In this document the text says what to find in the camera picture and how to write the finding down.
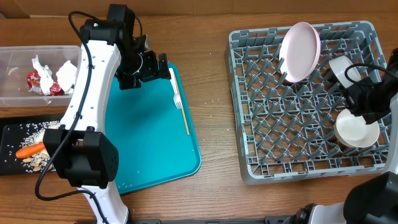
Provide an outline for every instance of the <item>white bowl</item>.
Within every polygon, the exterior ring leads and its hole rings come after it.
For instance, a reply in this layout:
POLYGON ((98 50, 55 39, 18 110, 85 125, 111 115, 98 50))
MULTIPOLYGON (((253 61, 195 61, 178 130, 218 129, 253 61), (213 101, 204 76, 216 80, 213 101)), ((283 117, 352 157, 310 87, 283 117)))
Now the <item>white bowl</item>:
MULTIPOLYGON (((349 86, 354 84, 348 81, 348 79, 344 75, 345 70, 352 64, 353 63, 351 62, 351 60, 346 56, 340 56, 329 61, 331 70, 336 75, 338 81, 344 86, 344 88, 348 88, 349 86)), ((361 75, 356 68, 351 68, 350 70, 348 70, 347 74, 354 81, 361 80, 361 75)))
POLYGON ((291 83, 307 78, 317 66, 321 51, 318 32, 308 23, 299 22, 286 33, 279 51, 284 58, 280 67, 287 72, 286 80, 291 83))
POLYGON ((377 141, 380 134, 377 121, 366 124, 362 116, 354 116, 348 109, 340 112, 333 129, 339 142, 348 147, 371 146, 377 141))

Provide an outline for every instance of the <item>fork handle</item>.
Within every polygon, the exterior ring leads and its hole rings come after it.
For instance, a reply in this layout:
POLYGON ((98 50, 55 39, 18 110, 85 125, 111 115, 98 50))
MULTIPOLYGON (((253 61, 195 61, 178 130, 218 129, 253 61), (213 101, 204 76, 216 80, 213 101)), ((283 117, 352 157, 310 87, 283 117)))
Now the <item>fork handle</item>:
POLYGON ((169 68, 169 72, 170 72, 170 76, 172 77, 170 79, 170 82, 172 83, 174 95, 176 95, 176 94, 178 94, 178 91, 177 91, 177 82, 175 81, 174 70, 172 68, 169 68))

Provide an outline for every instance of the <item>white fork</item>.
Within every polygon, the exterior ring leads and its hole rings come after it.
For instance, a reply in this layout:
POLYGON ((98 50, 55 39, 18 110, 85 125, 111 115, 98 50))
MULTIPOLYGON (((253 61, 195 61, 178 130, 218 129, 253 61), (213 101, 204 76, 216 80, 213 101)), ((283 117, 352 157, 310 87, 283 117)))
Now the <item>white fork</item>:
POLYGON ((169 72, 171 75, 170 82, 172 83, 173 86, 173 91, 174 91, 174 104, 177 107, 177 109, 182 108, 182 101, 181 101, 181 96, 179 95, 177 91, 177 81, 175 80, 175 74, 172 68, 169 68, 169 72))

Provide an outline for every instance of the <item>red wrapper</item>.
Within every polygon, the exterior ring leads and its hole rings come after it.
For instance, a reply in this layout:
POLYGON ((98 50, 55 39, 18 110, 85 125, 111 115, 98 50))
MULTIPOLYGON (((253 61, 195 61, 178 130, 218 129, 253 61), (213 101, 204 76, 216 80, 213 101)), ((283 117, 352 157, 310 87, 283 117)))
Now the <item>red wrapper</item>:
MULTIPOLYGON (((42 88, 40 87, 40 75, 37 71, 30 72, 27 75, 27 85, 29 86, 29 91, 34 93, 38 93, 40 95, 44 95, 42 88)), ((63 95, 63 91, 58 83, 54 83, 50 88, 50 94, 52 96, 61 96, 63 95)))

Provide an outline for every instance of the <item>cup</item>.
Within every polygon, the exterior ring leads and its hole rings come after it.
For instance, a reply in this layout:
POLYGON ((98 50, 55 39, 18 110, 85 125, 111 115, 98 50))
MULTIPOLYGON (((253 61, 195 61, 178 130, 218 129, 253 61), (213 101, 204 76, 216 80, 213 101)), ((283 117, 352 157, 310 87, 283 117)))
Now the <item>cup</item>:
POLYGON ((377 121, 366 124, 362 116, 354 116, 348 109, 339 113, 333 129, 337 140, 348 147, 371 146, 380 134, 377 121))
MULTIPOLYGON (((348 88, 349 86, 354 84, 350 82, 344 75, 345 70, 352 64, 353 63, 351 62, 351 60, 346 56, 340 56, 329 61, 331 70, 336 75, 338 81, 343 85, 344 88, 348 88)), ((361 80, 361 75, 356 68, 351 68, 350 70, 348 70, 348 76, 352 80, 357 82, 361 80)))

